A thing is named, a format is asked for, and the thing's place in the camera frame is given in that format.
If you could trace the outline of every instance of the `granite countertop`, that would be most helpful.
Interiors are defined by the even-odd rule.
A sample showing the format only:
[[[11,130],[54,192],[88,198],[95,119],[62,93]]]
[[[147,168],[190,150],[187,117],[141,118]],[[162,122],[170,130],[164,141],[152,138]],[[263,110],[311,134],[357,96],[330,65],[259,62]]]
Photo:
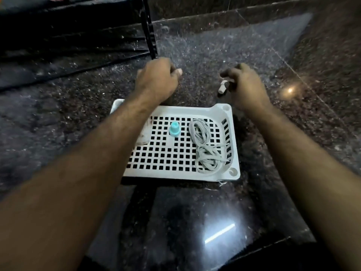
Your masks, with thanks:
[[[231,103],[229,94],[217,97],[219,72],[246,62],[291,121],[359,173],[358,17],[350,0],[295,0],[157,21],[159,54],[183,69],[168,103]],[[334,28],[325,28],[324,21]],[[1,194],[97,127],[112,102],[133,90],[137,69],[148,60],[1,94]],[[290,86],[300,94],[284,101],[280,93]],[[87,253],[91,259],[107,269],[213,270],[280,242],[315,241],[262,136],[240,111],[232,111],[241,178],[122,179]],[[205,244],[230,224],[235,226]],[[259,243],[265,236],[272,237]]]

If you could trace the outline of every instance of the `coiled white rope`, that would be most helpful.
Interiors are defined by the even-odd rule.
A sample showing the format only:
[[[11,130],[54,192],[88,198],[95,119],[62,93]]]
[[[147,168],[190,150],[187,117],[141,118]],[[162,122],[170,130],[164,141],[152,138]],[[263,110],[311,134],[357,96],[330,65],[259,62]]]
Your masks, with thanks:
[[[196,166],[198,172],[206,173],[206,169],[215,171],[221,163],[227,161],[217,150],[217,147],[225,146],[224,144],[208,145],[211,136],[210,128],[203,119],[193,119],[188,129],[192,142],[196,144],[196,164],[200,162],[203,166],[202,170]]]

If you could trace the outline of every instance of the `light blue bottle cap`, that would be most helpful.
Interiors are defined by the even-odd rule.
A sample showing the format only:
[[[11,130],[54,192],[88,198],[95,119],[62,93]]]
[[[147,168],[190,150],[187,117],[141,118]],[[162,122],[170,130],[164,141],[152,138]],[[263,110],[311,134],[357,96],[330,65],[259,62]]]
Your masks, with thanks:
[[[169,134],[173,137],[178,137],[180,133],[181,133],[181,129],[179,128],[179,123],[172,122],[170,124]]]

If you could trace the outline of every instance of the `perforated plastic basket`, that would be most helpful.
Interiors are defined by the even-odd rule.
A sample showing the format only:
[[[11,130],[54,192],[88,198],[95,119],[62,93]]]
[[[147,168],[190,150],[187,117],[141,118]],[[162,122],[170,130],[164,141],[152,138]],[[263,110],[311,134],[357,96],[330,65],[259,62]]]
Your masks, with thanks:
[[[111,113],[123,99],[115,100]],[[210,145],[227,162],[216,171],[198,172],[204,168],[196,163],[196,145],[192,143],[188,124],[193,119],[204,119],[210,127]],[[178,137],[169,135],[169,126],[177,121],[181,127]],[[124,176],[156,177],[200,181],[237,180],[240,177],[237,146],[234,134],[232,108],[216,104],[210,108],[159,106],[151,115],[151,140],[136,146],[130,156]]]

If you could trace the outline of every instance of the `hand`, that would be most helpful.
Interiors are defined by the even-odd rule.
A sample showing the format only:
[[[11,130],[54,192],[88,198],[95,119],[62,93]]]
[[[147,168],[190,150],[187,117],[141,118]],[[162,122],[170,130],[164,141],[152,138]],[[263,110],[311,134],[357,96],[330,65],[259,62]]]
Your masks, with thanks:
[[[174,93],[182,73],[182,69],[175,69],[169,58],[152,60],[138,70],[135,91],[146,93],[160,104]]]
[[[221,73],[221,77],[229,77],[235,81],[234,87],[230,85],[229,90],[235,93],[236,107],[246,115],[259,114],[272,107],[260,77],[245,63],[227,69]]]

